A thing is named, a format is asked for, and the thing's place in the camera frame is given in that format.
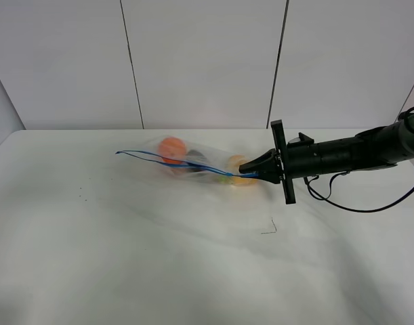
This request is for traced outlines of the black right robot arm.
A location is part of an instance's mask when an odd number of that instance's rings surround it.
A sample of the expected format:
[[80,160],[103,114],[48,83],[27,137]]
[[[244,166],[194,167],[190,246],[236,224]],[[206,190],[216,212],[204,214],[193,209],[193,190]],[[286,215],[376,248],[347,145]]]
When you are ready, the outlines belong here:
[[310,195],[321,201],[311,186],[320,175],[333,178],[353,171],[372,171],[395,167],[414,159],[414,107],[401,112],[395,123],[376,127],[353,137],[316,143],[300,133],[286,142],[283,123],[271,123],[275,147],[239,167],[239,173],[273,184],[282,184],[286,204],[294,204],[293,180],[302,178]]

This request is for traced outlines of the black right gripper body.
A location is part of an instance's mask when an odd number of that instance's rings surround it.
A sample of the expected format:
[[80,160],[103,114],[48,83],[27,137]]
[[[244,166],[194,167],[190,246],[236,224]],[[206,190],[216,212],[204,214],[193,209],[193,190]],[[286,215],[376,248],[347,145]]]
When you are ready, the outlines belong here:
[[281,120],[270,124],[276,146],[276,159],[281,163],[285,203],[294,204],[293,180],[309,176],[352,170],[352,138],[316,143],[299,133],[296,142],[288,144]]

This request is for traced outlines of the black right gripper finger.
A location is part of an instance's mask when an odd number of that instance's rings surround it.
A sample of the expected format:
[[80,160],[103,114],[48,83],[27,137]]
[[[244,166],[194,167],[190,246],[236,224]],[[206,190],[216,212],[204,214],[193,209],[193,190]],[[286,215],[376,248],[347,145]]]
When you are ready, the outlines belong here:
[[281,182],[281,174],[275,171],[259,171],[253,178],[273,184],[279,184]]
[[276,152],[267,151],[258,158],[242,164],[239,173],[257,173],[259,171],[276,172]]

